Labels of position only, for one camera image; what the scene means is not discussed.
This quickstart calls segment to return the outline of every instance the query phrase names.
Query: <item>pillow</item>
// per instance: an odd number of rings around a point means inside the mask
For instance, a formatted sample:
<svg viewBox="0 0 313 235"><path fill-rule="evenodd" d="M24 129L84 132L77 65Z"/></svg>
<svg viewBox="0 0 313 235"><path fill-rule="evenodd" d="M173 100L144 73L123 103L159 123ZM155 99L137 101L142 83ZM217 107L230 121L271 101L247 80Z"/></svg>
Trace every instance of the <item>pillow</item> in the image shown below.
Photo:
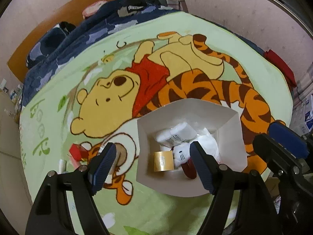
<svg viewBox="0 0 313 235"><path fill-rule="evenodd" d="M26 58L26 67L31 69L46 59L74 29L75 26L73 24L60 22L46 32L29 52Z"/></svg>

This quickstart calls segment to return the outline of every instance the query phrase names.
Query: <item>white box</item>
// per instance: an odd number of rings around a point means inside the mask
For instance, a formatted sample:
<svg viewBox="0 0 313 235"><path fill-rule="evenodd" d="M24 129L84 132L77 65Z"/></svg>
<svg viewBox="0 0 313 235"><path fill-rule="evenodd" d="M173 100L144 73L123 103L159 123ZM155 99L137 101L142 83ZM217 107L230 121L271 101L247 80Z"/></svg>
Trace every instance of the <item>white box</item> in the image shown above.
<svg viewBox="0 0 313 235"><path fill-rule="evenodd" d="M233 171L243 171L247 154L242 139L241 122L236 111L200 99L183 99L158 108L138 119L140 155L137 182L160 193L180 197L207 194L199 176L186 177L182 169L154 172L153 153L161 151L155 141L157 132L186 121L196 131L207 128L219 147L221 163Z"/></svg>
<svg viewBox="0 0 313 235"><path fill-rule="evenodd" d="M293 112L289 128L302 136L313 127L313 96L309 95Z"/></svg>

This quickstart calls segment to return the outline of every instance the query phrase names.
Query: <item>winnie the pooh blanket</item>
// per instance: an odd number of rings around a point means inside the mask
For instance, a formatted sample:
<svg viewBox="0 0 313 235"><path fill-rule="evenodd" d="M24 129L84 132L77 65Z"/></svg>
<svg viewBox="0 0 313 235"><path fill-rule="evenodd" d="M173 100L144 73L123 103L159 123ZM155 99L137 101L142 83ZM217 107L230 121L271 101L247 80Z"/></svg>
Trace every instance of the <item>winnie the pooh blanket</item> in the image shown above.
<svg viewBox="0 0 313 235"><path fill-rule="evenodd" d="M184 98L236 110L248 167L266 168L252 140L269 124L291 120L292 98L281 72L234 34L184 12L164 15L94 43L55 75L21 114L21 152L34 200L60 159L74 167L68 150L81 144L98 153L102 142L117 146L115 170L94 201L115 235L196 234L212 201L206 194L179 198L136 182L137 118ZM83 234L68 193L75 230ZM238 192L228 216L235 216Z"/></svg>

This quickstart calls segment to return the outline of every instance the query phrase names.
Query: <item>patterned wallpaper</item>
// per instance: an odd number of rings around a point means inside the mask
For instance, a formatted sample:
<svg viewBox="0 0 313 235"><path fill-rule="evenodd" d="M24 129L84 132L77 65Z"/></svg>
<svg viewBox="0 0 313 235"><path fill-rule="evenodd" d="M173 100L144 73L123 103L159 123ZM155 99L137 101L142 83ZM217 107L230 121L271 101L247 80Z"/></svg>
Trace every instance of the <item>patterned wallpaper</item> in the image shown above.
<svg viewBox="0 0 313 235"><path fill-rule="evenodd" d="M185 0L189 13L214 21L272 49L293 70L296 80L313 61L313 40L288 14L268 0Z"/></svg>

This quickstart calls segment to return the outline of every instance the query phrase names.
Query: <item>blue gripper pad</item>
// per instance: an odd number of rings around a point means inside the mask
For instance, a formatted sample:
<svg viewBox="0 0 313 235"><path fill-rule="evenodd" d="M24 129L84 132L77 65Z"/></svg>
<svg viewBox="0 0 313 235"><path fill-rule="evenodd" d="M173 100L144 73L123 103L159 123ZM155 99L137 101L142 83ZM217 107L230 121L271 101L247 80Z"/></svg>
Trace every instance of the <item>blue gripper pad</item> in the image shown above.
<svg viewBox="0 0 313 235"><path fill-rule="evenodd" d="M273 122L268 128L268 135L286 148L296 158L306 159L309 155L304 140L299 135L279 122Z"/></svg>
<svg viewBox="0 0 313 235"><path fill-rule="evenodd" d="M100 155L92 158L89 166L88 180L91 184L91 191L95 195L103 187L106 177L116 158L115 144L106 144Z"/></svg>
<svg viewBox="0 0 313 235"><path fill-rule="evenodd" d="M209 156L198 142L192 142L190 144L189 152L204 189L209 190L211 194L214 194L216 189L213 185L213 176L205 161L205 158Z"/></svg>

